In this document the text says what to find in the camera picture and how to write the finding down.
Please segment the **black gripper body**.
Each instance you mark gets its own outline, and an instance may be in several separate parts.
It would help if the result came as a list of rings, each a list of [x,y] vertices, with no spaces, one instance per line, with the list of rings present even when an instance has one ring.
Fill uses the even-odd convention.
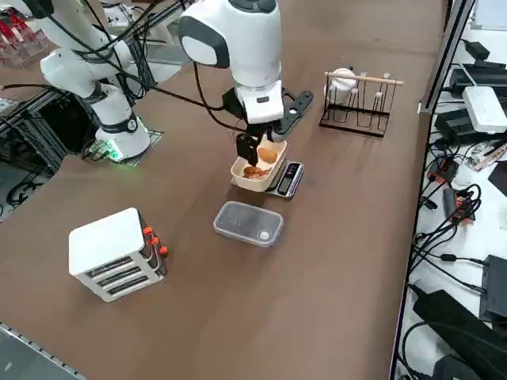
[[[235,89],[229,89],[224,95],[222,95],[222,100],[225,111],[245,122],[245,133],[257,137],[267,135],[268,139],[273,137],[274,132],[278,128],[278,121],[274,120],[263,123],[250,123],[247,118],[246,109],[237,98]]]

